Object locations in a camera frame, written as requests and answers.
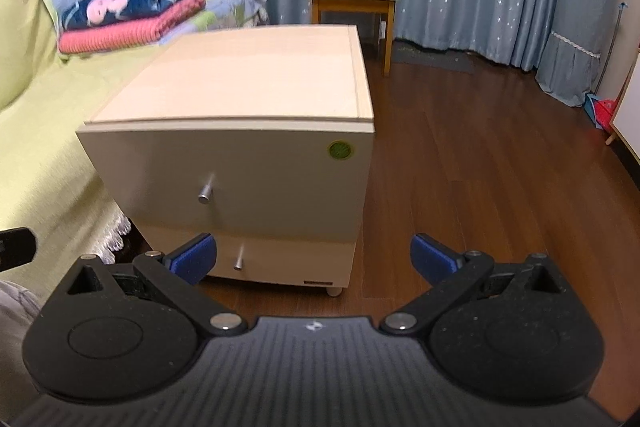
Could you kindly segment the upper white drawer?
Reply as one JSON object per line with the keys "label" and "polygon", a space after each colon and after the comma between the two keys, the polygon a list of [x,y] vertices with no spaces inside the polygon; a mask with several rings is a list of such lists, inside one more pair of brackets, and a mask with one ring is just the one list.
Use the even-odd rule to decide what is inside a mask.
{"label": "upper white drawer", "polygon": [[92,122],[78,138],[145,237],[169,232],[350,242],[360,227],[370,121]]}

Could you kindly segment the lower white drawer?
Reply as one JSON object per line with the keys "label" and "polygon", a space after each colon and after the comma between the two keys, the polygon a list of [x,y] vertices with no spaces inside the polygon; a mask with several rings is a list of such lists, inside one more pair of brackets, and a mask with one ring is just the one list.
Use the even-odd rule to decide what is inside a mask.
{"label": "lower white drawer", "polygon": [[348,239],[253,234],[226,227],[213,213],[172,222],[138,216],[134,224],[156,251],[173,251],[201,233],[215,239],[213,277],[292,286],[346,288],[352,275],[362,222]]}

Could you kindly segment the light wood bedside cabinet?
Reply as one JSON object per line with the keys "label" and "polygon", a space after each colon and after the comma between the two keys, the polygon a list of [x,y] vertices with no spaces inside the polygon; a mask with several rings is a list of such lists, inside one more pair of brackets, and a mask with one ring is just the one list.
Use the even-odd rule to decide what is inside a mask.
{"label": "light wood bedside cabinet", "polygon": [[356,120],[374,126],[358,31],[296,25],[182,36],[162,46],[85,124],[154,120]]}

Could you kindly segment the dark door mat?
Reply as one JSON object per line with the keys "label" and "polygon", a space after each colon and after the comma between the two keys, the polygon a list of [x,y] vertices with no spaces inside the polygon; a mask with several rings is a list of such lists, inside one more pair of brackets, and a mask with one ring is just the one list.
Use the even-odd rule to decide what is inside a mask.
{"label": "dark door mat", "polygon": [[474,72],[474,63],[464,52],[421,48],[404,40],[396,40],[393,43],[392,59],[397,63],[449,70],[449,72],[463,72],[463,74]]}

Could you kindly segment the white drawer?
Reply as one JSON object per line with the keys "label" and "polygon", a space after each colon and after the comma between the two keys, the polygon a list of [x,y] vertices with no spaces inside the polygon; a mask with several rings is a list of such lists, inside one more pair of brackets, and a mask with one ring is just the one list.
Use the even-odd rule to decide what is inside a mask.
{"label": "white drawer", "polygon": [[352,275],[362,222],[348,239],[253,234],[226,227],[213,213],[172,222],[138,216],[134,224],[156,251],[173,251],[201,233],[215,239],[213,277],[292,286],[346,288]]}
{"label": "white drawer", "polygon": [[169,232],[350,242],[360,227],[370,121],[92,122],[78,138],[145,237]]}

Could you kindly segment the pink knitted folded blanket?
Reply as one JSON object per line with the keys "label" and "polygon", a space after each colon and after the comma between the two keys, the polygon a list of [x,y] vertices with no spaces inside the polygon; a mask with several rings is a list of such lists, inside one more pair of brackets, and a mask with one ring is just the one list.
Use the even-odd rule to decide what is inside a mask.
{"label": "pink knitted folded blanket", "polygon": [[205,5],[206,0],[180,0],[163,14],[154,17],[65,31],[58,40],[58,52],[65,55],[93,54],[153,44],[191,16],[203,11]]}

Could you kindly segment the navy flamingo folded blanket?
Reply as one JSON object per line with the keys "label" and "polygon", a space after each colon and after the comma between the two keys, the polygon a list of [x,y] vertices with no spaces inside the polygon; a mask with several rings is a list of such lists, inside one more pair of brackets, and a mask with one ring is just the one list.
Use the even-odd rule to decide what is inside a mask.
{"label": "navy flamingo folded blanket", "polygon": [[60,18],[65,31],[110,26],[163,14],[180,0],[79,0]]}

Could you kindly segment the red and blue toy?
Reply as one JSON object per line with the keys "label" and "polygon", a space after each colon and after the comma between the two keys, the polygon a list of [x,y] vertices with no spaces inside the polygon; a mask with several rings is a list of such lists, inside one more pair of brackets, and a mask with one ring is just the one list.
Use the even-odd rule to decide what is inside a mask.
{"label": "red and blue toy", "polygon": [[599,98],[593,93],[588,93],[584,105],[585,112],[593,126],[606,132],[611,131],[611,121],[613,119],[617,102],[610,98]]}

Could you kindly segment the yellow-green covered sofa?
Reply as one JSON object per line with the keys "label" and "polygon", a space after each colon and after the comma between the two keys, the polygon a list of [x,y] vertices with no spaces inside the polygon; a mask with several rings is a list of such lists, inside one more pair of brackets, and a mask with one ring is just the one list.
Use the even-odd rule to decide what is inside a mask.
{"label": "yellow-green covered sofa", "polygon": [[1,226],[37,239],[34,260],[1,276],[39,301],[79,256],[111,263],[124,246],[131,223],[76,131],[156,51],[62,58],[42,0],[1,0]]}

